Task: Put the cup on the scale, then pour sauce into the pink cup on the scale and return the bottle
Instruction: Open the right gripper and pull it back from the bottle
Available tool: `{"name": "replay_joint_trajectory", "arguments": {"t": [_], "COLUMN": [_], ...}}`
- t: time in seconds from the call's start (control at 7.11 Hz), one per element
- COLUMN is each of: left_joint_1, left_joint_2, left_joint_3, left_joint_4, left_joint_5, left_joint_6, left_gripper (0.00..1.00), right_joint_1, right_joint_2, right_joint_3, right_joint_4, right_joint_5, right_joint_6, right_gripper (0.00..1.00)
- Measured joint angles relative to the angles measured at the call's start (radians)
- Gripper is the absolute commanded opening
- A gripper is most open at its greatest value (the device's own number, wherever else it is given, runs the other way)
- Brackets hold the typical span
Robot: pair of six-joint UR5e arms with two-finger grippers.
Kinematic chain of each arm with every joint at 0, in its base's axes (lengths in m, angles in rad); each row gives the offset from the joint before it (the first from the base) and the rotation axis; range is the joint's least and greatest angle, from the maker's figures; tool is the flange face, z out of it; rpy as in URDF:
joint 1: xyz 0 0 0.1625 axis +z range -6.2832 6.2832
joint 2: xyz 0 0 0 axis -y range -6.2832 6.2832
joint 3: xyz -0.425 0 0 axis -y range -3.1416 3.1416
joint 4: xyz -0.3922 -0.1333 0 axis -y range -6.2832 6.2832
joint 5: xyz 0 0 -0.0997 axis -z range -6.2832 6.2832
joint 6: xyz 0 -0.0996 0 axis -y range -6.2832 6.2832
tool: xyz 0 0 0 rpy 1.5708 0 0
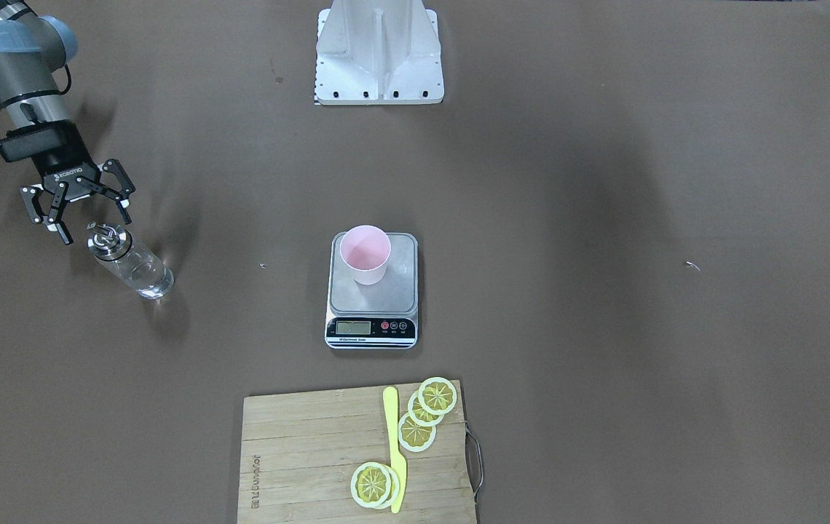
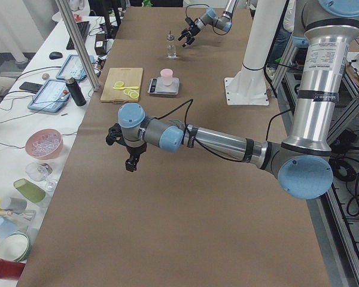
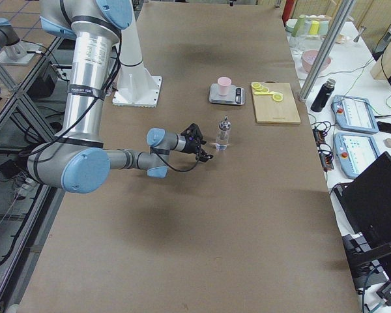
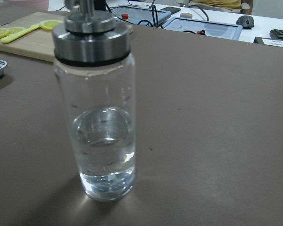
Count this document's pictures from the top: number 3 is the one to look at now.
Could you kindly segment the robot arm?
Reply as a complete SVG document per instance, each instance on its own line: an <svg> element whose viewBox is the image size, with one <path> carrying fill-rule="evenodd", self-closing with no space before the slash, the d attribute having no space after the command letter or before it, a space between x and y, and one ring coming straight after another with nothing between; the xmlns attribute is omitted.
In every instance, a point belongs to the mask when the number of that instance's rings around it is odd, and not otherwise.
<svg viewBox="0 0 391 313"><path fill-rule="evenodd" d="M130 1L42 1L40 21L43 30L73 40L75 48L63 127L52 142L26 154L35 181L84 194L99 188L112 169L163 178L172 151L193 154L197 162L211 159L196 124L179 134L150 129L149 152L103 148L99 130L106 92L123 75L126 51L140 49Z"/></svg>

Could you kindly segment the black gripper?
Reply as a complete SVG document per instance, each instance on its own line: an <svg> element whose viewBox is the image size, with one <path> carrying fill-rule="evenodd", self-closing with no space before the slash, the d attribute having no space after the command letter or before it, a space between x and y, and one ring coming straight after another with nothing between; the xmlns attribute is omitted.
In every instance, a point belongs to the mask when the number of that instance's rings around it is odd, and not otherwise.
<svg viewBox="0 0 391 313"><path fill-rule="evenodd" d="M185 139L185 146L182 150L183 153L195 154L197 162L207 162L208 160L213 159L213 155L208 154L201 148L201 146L205 144L205 141L197 124L192 123L188 128L181 132L181 136Z"/></svg>

